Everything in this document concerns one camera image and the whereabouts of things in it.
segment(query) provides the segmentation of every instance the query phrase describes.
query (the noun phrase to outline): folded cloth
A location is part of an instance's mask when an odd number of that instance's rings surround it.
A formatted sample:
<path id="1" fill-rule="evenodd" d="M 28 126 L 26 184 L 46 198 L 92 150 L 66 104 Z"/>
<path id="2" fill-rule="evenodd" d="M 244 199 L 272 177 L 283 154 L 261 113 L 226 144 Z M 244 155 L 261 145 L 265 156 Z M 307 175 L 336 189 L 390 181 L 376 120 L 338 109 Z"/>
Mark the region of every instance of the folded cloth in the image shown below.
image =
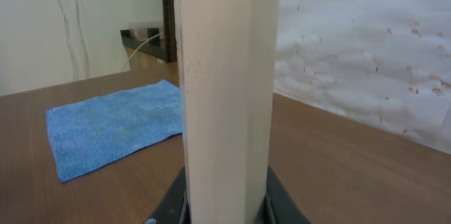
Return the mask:
<path id="1" fill-rule="evenodd" d="M 159 83 L 46 111 L 61 182 L 182 132 L 180 90 Z"/>

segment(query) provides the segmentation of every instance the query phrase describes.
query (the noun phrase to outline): blue towel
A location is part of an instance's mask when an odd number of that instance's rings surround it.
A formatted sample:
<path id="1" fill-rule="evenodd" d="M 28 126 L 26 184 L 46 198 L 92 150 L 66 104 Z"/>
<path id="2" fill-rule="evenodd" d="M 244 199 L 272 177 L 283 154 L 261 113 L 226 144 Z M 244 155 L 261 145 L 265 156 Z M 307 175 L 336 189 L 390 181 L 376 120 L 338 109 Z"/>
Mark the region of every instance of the blue towel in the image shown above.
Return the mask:
<path id="1" fill-rule="evenodd" d="M 46 111 L 61 182 L 182 132 L 180 90 L 159 83 Z"/>

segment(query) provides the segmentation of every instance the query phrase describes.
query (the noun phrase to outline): white paper sheet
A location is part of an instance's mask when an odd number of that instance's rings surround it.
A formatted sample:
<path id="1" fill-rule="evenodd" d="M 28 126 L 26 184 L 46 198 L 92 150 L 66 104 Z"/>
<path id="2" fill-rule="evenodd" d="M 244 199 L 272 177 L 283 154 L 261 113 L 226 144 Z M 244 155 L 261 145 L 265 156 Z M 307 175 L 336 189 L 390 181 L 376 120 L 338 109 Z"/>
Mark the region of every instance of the white paper sheet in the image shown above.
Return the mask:
<path id="1" fill-rule="evenodd" d="M 274 84 L 451 153 L 451 0 L 280 0 Z"/>

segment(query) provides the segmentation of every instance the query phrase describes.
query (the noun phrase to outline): white wall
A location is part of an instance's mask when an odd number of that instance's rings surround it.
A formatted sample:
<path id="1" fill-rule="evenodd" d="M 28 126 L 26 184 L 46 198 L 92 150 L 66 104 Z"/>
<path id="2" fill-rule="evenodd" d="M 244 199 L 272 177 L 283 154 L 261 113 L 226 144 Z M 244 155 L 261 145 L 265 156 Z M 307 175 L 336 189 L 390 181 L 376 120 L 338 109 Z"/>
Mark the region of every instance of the white wall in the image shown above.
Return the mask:
<path id="1" fill-rule="evenodd" d="M 451 0 L 280 0 L 275 91 L 451 153 L 450 54 Z"/>
<path id="2" fill-rule="evenodd" d="M 73 77 L 57 0 L 0 0 L 0 96 L 70 82 Z M 76 80 L 118 73 L 126 62 L 119 30 L 162 22 L 161 0 L 80 0 L 89 66 L 76 35 L 75 0 L 63 0 Z"/>

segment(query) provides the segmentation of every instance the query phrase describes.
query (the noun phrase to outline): wooden table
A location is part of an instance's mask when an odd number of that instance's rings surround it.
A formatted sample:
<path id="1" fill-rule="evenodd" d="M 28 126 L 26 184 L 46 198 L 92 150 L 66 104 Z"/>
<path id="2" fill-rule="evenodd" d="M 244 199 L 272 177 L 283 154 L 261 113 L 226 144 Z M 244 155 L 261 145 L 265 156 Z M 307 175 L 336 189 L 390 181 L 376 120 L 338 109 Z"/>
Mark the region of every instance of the wooden table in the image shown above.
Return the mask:
<path id="1" fill-rule="evenodd" d="M 44 112 L 160 79 L 178 84 L 177 65 L 0 97 L 0 223 L 141 223 L 181 136 L 61 184 Z M 313 223 L 451 223 L 451 156 L 277 94 L 269 160 Z"/>

